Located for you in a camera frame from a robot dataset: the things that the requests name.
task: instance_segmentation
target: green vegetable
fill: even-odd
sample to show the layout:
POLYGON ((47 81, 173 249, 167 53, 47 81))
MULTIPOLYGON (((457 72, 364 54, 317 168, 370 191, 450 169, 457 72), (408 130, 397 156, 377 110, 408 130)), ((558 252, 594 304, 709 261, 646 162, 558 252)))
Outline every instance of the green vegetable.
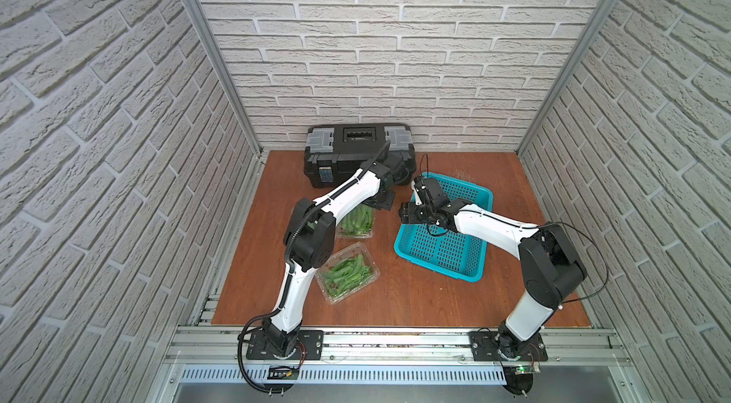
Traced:
POLYGON ((372 276, 373 272, 370 266, 363 262, 362 254, 339 262, 332 270, 322 275, 325 289, 333 298, 339 298, 366 283, 372 276))
POLYGON ((358 205, 340 222, 343 236, 364 236, 373 228, 373 209, 366 205, 358 205))

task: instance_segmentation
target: toolbox latch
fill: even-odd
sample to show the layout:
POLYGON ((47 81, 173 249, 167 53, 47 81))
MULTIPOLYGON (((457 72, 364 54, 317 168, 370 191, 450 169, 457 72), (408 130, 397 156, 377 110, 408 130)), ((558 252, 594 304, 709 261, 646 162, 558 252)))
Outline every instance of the toolbox latch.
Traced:
POLYGON ((317 167, 320 172, 320 181, 322 182, 333 182, 335 181, 335 178, 333 178, 333 168, 332 167, 317 167))

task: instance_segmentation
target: plastic clamshell container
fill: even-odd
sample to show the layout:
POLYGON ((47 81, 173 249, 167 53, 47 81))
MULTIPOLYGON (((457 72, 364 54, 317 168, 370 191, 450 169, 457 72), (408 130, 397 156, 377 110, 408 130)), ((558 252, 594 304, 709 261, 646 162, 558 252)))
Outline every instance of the plastic clamshell container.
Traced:
POLYGON ((327 302, 330 304, 338 303, 339 301, 342 301, 344 298, 351 296, 352 294, 365 288, 367 285, 373 284, 373 282, 375 282, 380 276, 381 276, 381 272, 378 271, 378 267, 376 266, 376 263, 373 262, 373 258, 370 256, 370 252, 368 252, 365 245, 360 242, 351 244, 350 246, 346 247, 342 251, 333 254, 327 260, 327 262, 325 262, 324 265, 321 266, 315 273, 315 279, 317 279, 317 284, 319 284, 325 300, 327 300, 327 302), (325 288, 324 274, 329 272, 330 270, 332 270, 334 266, 336 266, 338 263, 344 261, 345 259, 353 258, 353 257, 357 258, 358 255, 361 255, 361 254, 363 256, 363 263, 370 266, 370 277, 363 280, 360 285, 357 285, 357 286, 353 287, 352 289, 347 290, 346 292, 340 294, 337 297, 331 296, 327 292, 327 289, 325 288))
POLYGON ((358 205, 340 221, 340 224, 338 224, 338 228, 335 229, 335 236, 337 238, 353 239, 373 238, 374 221, 375 217, 373 216, 373 208, 363 204, 358 205), (370 228, 368 228, 367 230, 355 231, 355 228, 353 228, 353 230, 348 230, 348 227, 343 227, 344 225, 349 224, 348 221, 356 220, 355 218, 358 216, 358 214, 361 213, 361 211, 366 211, 366 214, 370 215, 370 228))

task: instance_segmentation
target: white brick wall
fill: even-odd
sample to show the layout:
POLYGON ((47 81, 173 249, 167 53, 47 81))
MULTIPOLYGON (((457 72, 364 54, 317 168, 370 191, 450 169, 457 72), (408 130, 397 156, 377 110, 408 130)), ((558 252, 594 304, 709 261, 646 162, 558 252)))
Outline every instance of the white brick wall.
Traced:
POLYGON ((496 151, 516 148, 512 110, 533 117, 597 1, 201 0, 266 149, 302 148, 307 125, 398 120, 419 150, 496 151), (485 115, 479 139, 440 124, 485 115))
POLYGON ((731 0, 620 0, 523 162, 654 401, 731 398, 731 0), (590 280, 604 267, 581 242, 590 280))
POLYGON ((180 0, 0 0, 0 401, 141 401, 251 158, 180 0))

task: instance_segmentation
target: vented metal panel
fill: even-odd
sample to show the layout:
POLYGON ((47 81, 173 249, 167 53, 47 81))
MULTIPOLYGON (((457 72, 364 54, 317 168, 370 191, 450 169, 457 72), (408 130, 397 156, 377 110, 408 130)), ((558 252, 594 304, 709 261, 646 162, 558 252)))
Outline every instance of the vented metal panel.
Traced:
MULTIPOLYGON (((315 365, 302 367, 297 381, 266 380, 270 364, 246 364, 258 383, 298 384, 401 384, 401 385, 504 385, 499 365, 475 366, 384 366, 315 365)), ((180 382, 243 382, 236 365, 187 365, 180 382)))

